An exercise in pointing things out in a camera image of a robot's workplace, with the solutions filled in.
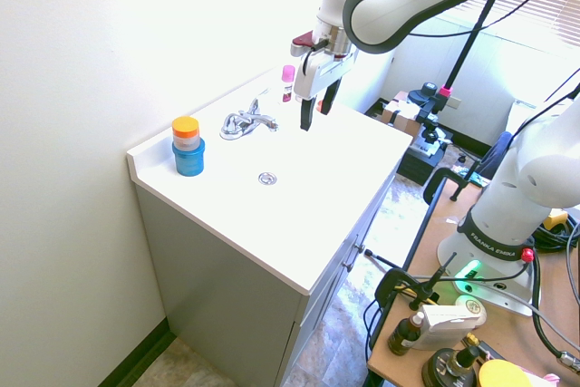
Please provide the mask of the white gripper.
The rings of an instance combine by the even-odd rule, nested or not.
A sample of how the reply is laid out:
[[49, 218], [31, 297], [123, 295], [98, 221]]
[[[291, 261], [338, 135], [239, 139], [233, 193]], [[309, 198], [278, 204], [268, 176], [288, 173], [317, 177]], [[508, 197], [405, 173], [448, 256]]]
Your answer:
[[309, 54], [305, 48], [294, 48], [293, 56], [301, 61], [296, 68], [294, 95], [301, 101], [300, 128], [309, 131], [314, 113], [316, 95], [326, 89], [321, 104], [321, 113], [327, 115], [334, 104], [342, 78], [353, 68], [359, 50], [352, 49], [344, 57], [336, 57], [321, 49]]

